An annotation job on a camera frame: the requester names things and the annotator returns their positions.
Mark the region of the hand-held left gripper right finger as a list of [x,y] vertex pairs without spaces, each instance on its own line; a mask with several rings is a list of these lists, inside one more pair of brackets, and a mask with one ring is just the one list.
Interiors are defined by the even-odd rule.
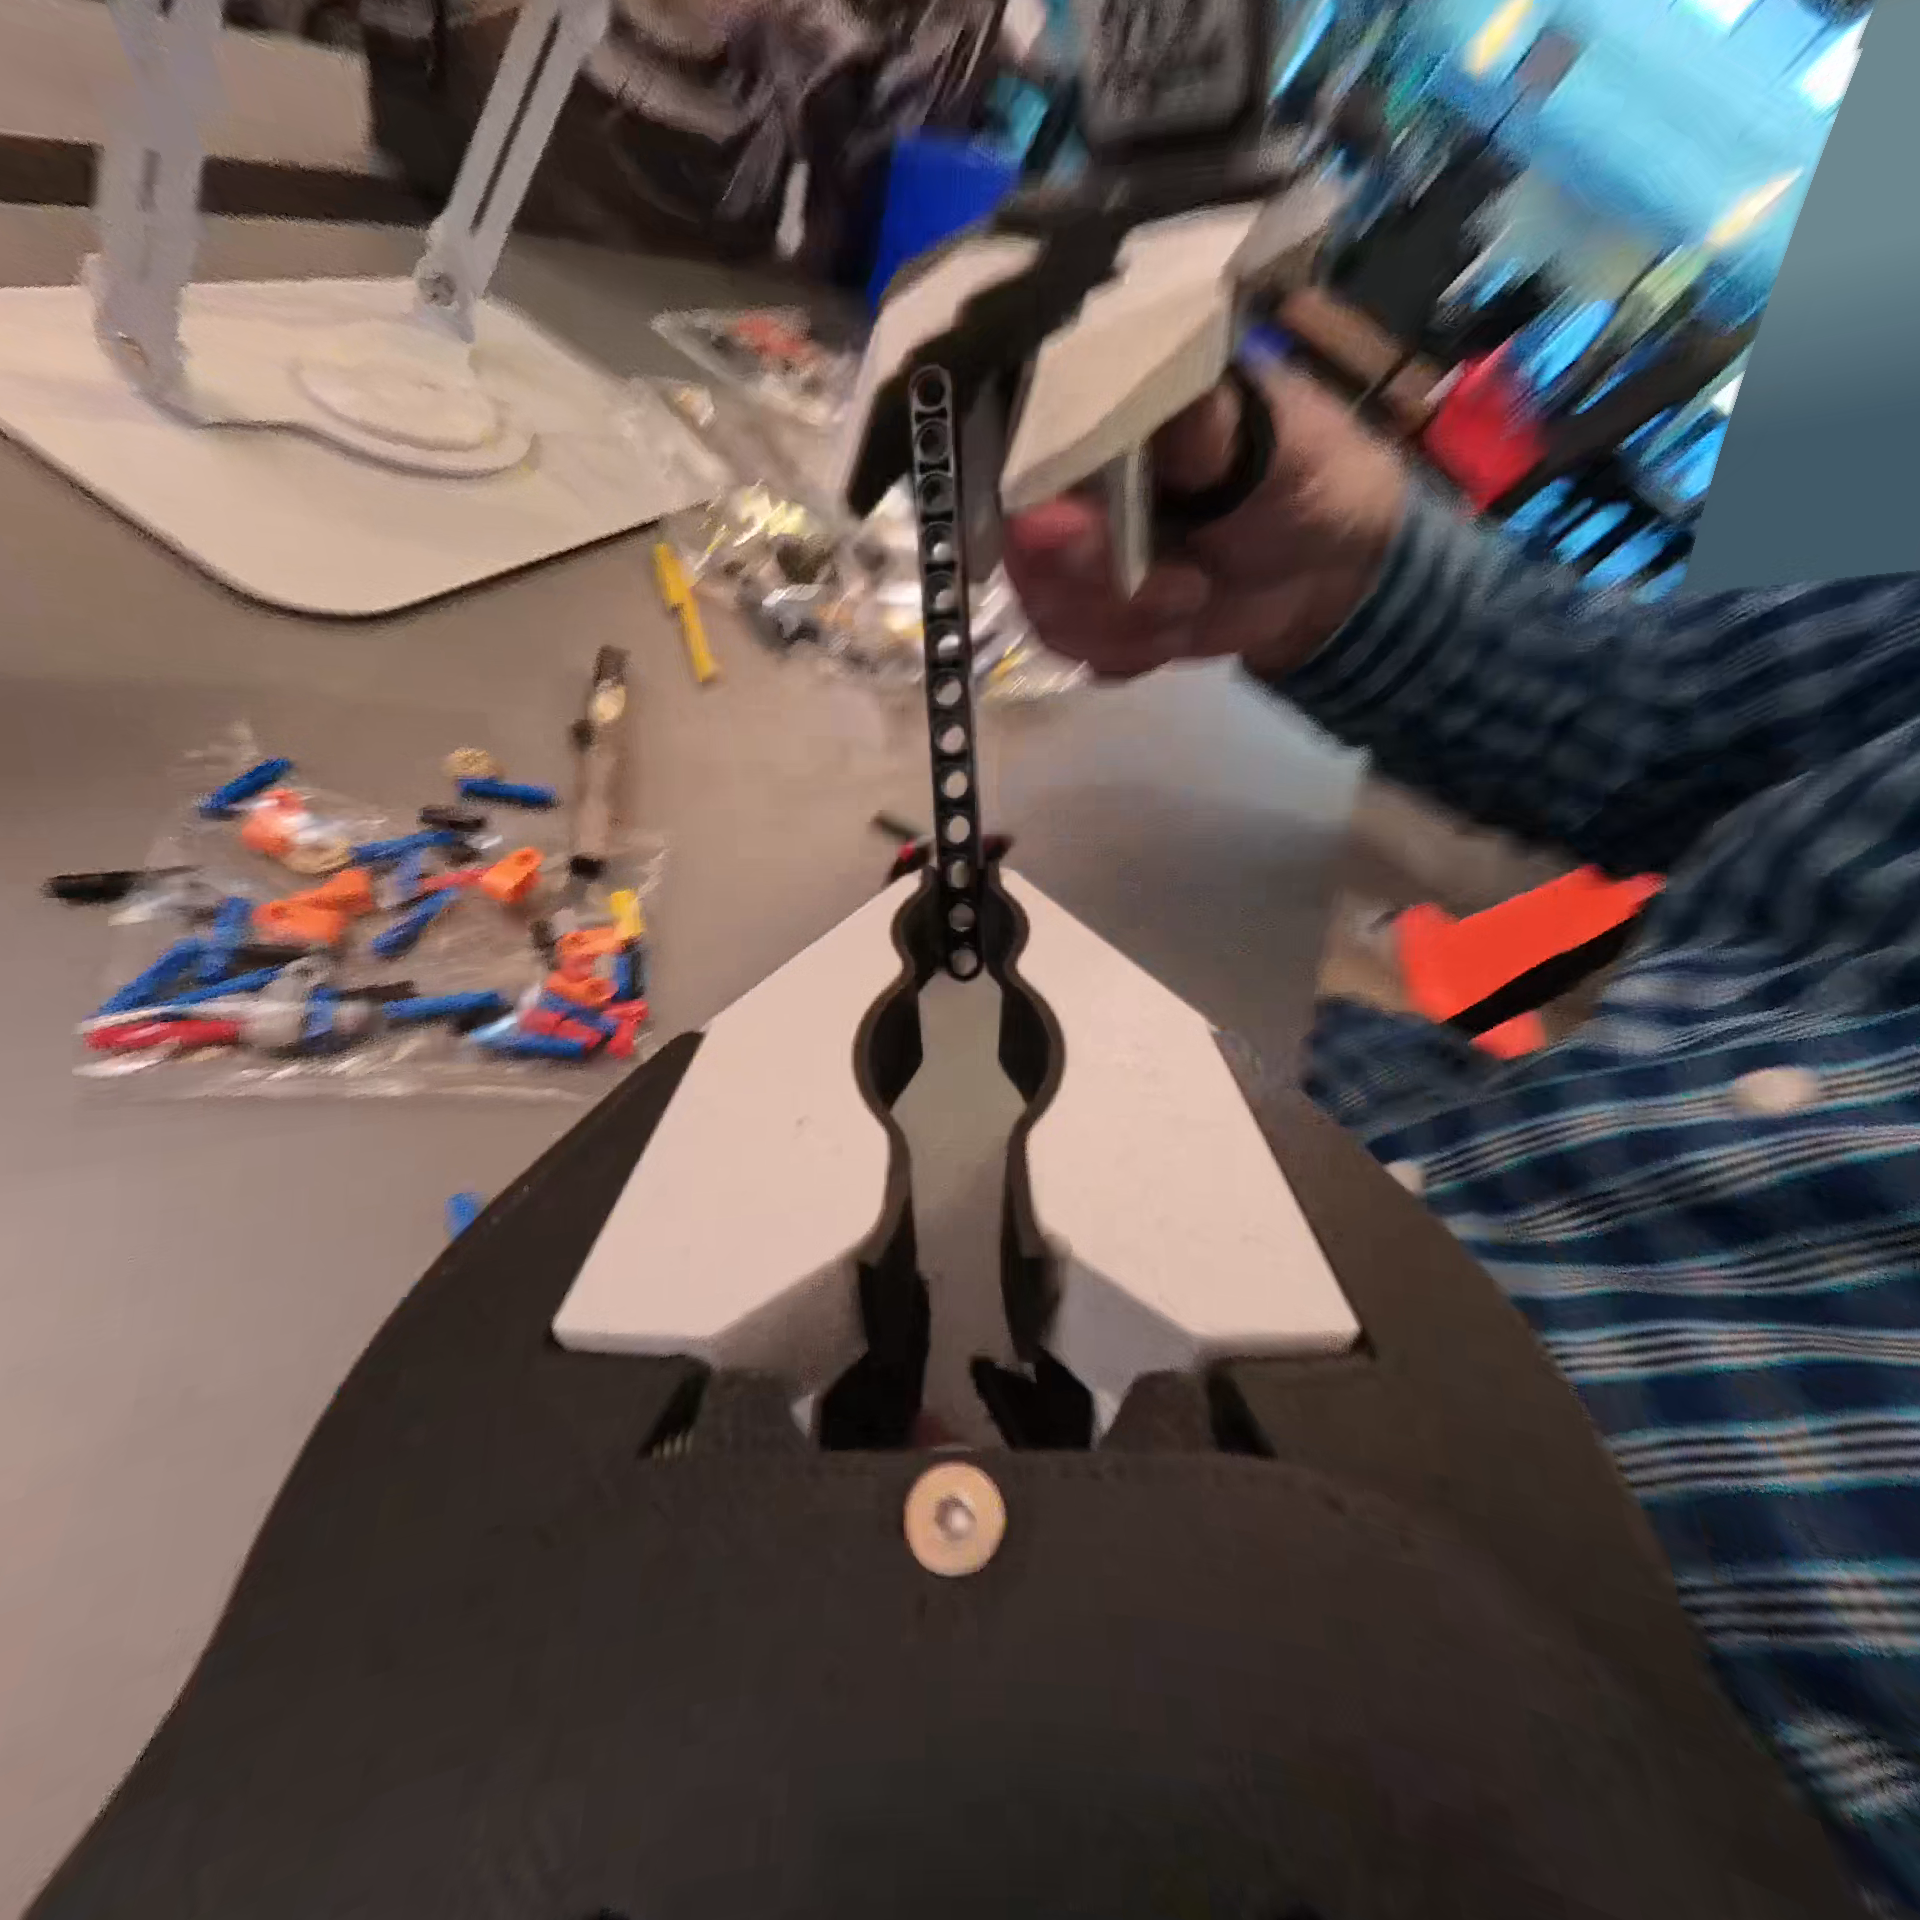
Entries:
[[1153,1375],[1343,1360],[1361,1318],[1214,1023],[1031,880],[983,896],[997,1063],[1022,1102],[1002,1184],[1010,1445],[1093,1445]]

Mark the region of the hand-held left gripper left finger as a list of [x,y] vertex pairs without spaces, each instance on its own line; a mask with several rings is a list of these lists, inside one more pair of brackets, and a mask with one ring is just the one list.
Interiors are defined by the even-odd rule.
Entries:
[[893,880],[691,1038],[550,1332],[761,1375],[828,1445],[921,1415],[925,1282],[895,1104],[923,1061],[923,882]]

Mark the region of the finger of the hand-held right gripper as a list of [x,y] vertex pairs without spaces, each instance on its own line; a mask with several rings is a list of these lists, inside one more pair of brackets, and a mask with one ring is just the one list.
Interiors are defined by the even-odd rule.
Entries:
[[1038,256],[1031,234],[965,231],[891,286],[860,357],[833,461],[833,497],[851,521],[867,518],[910,471],[915,367],[957,377],[971,346],[954,341],[969,327],[969,306],[1023,277]]
[[1260,208],[1145,224],[1039,346],[999,469],[999,505],[1031,511],[1137,465],[1143,447],[1221,377],[1237,270]]

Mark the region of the black lego technic beam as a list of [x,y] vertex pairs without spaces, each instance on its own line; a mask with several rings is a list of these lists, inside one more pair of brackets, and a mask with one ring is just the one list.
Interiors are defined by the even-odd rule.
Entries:
[[631,657],[603,645],[580,717],[569,729],[567,876],[602,880],[633,824]]
[[973,980],[987,858],[979,818],[977,671],[959,414],[954,377],[930,360],[905,383],[910,489],[919,542],[930,853],[945,970]]

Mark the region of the person's right forearm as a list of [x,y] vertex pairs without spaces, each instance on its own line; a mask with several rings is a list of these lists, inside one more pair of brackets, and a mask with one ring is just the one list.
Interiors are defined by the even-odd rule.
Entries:
[[1476,824],[1665,876],[1674,941],[1916,959],[1911,572],[1650,602],[1418,490],[1377,586],[1271,687]]

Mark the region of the pile of clear lego bags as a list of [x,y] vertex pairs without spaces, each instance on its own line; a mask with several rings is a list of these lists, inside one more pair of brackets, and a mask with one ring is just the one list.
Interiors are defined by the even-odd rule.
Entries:
[[916,527],[905,486],[865,518],[830,500],[857,357],[797,306],[683,306],[653,320],[691,373],[657,383],[718,471],[673,543],[687,584],[781,655],[889,690],[921,681]]

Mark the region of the yellow lego axle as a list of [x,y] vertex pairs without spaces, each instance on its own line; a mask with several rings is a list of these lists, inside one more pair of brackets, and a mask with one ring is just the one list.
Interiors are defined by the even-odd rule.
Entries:
[[678,633],[682,652],[695,686],[707,687],[718,684],[719,666],[707,636],[697,590],[683,568],[678,551],[665,540],[653,542],[653,576],[657,591],[662,610],[670,614]]

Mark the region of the clear bag of lego pieces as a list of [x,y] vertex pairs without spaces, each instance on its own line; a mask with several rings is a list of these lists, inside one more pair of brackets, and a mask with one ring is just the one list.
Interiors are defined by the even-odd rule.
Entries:
[[[140,855],[44,877],[199,869],[123,903],[50,901],[111,929],[77,1074],[150,1071],[186,1096],[598,1093],[657,1045],[665,844],[637,822],[633,748],[631,828],[602,880],[569,877],[569,740],[564,777],[530,783],[561,806],[463,802],[444,762],[383,804],[228,726],[183,759]],[[427,804],[489,824],[423,831]]]

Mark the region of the person's right hand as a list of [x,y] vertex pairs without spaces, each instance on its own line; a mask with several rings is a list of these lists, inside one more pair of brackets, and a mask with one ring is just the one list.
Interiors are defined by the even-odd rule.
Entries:
[[1279,681],[1377,586],[1407,505],[1401,454],[1293,367],[1227,374],[1150,464],[1155,560],[1131,591],[1090,490],[1002,522],[1031,625],[1105,681],[1218,657]]

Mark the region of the blue plastic bin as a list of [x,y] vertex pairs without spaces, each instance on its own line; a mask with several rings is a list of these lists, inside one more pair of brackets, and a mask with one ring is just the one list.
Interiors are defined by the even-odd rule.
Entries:
[[971,135],[900,135],[885,167],[871,239],[867,306],[878,313],[893,277],[915,256],[985,218],[1020,185],[1022,162]]

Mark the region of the orange plastic object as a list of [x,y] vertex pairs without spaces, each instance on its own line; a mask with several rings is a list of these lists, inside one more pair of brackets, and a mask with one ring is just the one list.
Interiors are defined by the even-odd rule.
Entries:
[[1580,869],[1458,919],[1415,903],[1389,922],[1407,1008],[1514,1063],[1547,1045],[1545,1008],[1619,959],[1665,876]]

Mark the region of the person's blue plaid shirt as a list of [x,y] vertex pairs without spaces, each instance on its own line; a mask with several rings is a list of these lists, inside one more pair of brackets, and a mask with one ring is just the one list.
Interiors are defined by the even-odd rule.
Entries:
[[1311,1100],[1580,1397],[1719,1684],[1873,1911],[1916,1916],[1916,893],[1657,896],[1501,1063],[1324,964]]

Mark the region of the white stand with flat base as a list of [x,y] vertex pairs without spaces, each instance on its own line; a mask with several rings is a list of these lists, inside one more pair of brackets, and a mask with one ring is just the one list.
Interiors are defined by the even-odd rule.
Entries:
[[110,5],[127,102],[68,286],[3,295],[3,428],[215,583],[383,617],[701,506],[673,407],[489,297],[609,5],[525,5],[410,278],[195,282],[219,5]]

